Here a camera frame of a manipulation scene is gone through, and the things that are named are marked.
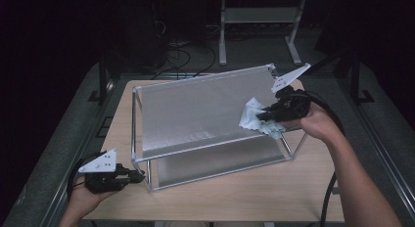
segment human hand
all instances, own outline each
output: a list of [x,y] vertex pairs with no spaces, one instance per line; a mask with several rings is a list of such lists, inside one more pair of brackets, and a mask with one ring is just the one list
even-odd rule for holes
[[70,196],[69,204],[61,220],[60,227],[77,226],[79,221],[92,212],[101,201],[116,192],[92,194],[84,185],[85,177],[76,180]]
[[320,139],[325,143],[330,139],[343,135],[342,131],[326,111],[315,103],[311,103],[306,117],[282,123],[288,127],[301,127],[308,135]]

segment human arm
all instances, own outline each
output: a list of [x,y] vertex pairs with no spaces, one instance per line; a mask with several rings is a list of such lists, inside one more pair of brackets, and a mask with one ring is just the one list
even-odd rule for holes
[[289,122],[307,134],[322,140],[332,157],[347,226],[400,226],[384,195],[359,162],[349,141],[327,115],[315,104],[307,117]]
[[93,211],[102,200],[116,193],[92,194],[83,185],[83,181],[84,177],[76,180],[76,184],[80,185],[73,187],[67,209],[59,224],[60,227],[78,226],[81,219]]

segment black cable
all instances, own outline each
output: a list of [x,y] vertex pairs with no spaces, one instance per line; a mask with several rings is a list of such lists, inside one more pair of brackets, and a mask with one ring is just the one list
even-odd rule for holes
[[[340,121],[339,117],[332,111],[332,109],[329,108],[329,106],[325,102],[312,96],[312,94],[315,94],[315,93],[304,91],[304,94],[311,99],[311,102],[317,104],[319,107],[325,110],[326,113],[329,115],[329,117],[336,123],[336,125],[342,131],[342,133],[345,134],[345,130],[343,128],[342,122]],[[321,216],[320,216],[320,227],[324,227],[326,225],[327,207],[329,205],[330,195],[333,191],[336,180],[337,180],[337,177],[336,177],[336,171],[335,171],[333,172],[332,179],[330,180],[330,183],[327,187],[326,195],[324,197],[323,207],[322,207]]]
[[213,60],[211,61],[210,65],[209,65],[207,68],[204,68],[204,69],[202,69],[202,70],[197,71],[197,72],[193,75],[193,77],[196,77],[196,76],[198,76],[199,74],[201,74],[201,72],[204,72],[204,71],[206,71],[206,70],[210,69],[210,68],[213,66],[213,64],[216,62],[216,54],[214,53],[214,50],[213,50],[213,49],[211,49],[211,48],[210,48],[210,47],[208,47],[208,46],[205,46],[205,47],[206,47],[207,49],[211,50],[211,52],[213,53]]
[[332,194],[333,187],[335,186],[337,177],[336,172],[333,172],[332,179],[330,180],[329,186],[327,187],[326,195],[324,196],[323,207],[321,210],[320,216],[320,226],[326,226],[326,215],[327,215],[327,207],[329,206],[330,195]]
[[162,75],[163,73],[165,73],[165,72],[168,72],[168,71],[171,71],[171,70],[176,70],[176,71],[182,71],[182,72],[184,72],[186,75],[187,75],[187,72],[186,71],[184,71],[183,69],[181,69],[181,68],[183,68],[184,66],[186,66],[186,65],[188,65],[189,63],[190,63],[190,60],[191,60],[191,56],[190,56],[190,54],[188,53],[188,52],[186,52],[186,51],[184,51],[184,50],[181,50],[181,49],[170,49],[170,51],[177,51],[177,52],[181,52],[181,53],[184,53],[184,54],[186,54],[187,55],[187,57],[188,57],[188,59],[187,59],[187,61],[184,63],[184,64],[182,64],[182,65],[180,65],[180,66],[176,66],[175,65],[175,63],[173,63],[173,62],[171,62],[168,58],[166,59],[167,60],[167,62],[169,63],[169,65],[171,66],[171,68],[167,68],[167,69],[165,69],[165,70],[162,70],[162,71],[160,71],[160,72],[158,72],[158,73],[156,73],[156,75],[155,76],[153,76],[150,80],[155,80],[158,76],[160,76],[160,75]]
[[88,155],[88,156],[86,156],[85,158],[83,158],[83,159],[80,159],[77,163],[76,163],[76,165],[72,168],[72,170],[71,170],[71,172],[70,172],[70,175],[69,175],[69,179],[68,179],[68,184],[67,184],[67,196],[68,196],[68,200],[70,200],[70,196],[71,196],[71,194],[72,194],[72,190],[73,190],[73,187],[75,187],[75,186],[77,186],[77,185],[80,185],[80,184],[76,184],[76,185],[73,185],[73,182],[74,182],[74,179],[75,179],[75,176],[76,176],[76,173],[77,173],[77,171],[78,171],[78,169],[82,166],[82,164],[87,160],[87,159],[90,159],[90,158],[92,158],[92,157],[99,157],[100,155],[103,155],[105,152],[103,152],[103,153],[100,153],[100,152],[98,152],[98,153],[93,153],[93,154],[90,154],[90,155]]

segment cloth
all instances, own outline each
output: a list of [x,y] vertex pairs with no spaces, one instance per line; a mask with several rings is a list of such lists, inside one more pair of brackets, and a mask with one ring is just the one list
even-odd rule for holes
[[250,99],[242,112],[239,126],[249,130],[257,130],[261,133],[271,136],[274,139],[280,139],[282,137],[281,133],[285,132],[286,130],[283,124],[274,120],[259,120],[256,117],[257,114],[265,112],[262,110],[264,108],[265,106],[261,104],[256,98]]

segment wooden table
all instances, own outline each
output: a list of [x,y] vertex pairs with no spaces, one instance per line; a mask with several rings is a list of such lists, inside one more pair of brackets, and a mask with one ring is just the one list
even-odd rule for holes
[[[116,149],[117,162],[131,164],[132,88],[160,81],[127,83],[103,145]],[[303,131],[285,135],[299,138]],[[149,192],[145,184],[129,184],[103,201],[85,219],[318,221],[334,166],[326,146],[310,136],[296,159],[198,182]],[[339,195],[332,195],[327,221],[343,222]]]

